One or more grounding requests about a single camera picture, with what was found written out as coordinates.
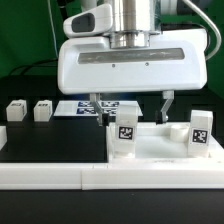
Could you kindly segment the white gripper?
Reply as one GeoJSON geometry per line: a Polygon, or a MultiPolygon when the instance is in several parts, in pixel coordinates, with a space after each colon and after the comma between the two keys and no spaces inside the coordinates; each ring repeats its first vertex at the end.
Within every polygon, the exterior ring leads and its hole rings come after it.
{"type": "Polygon", "coordinates": [[[58,88],[90,94],[100,126],[109,125],[109,114],[99,93],[163,91],[155,122],[165,124],[174,91],[207,82],[206,30],[162,28],[158,3],[103,3],[66,19],[63,29],[58,88]]]}

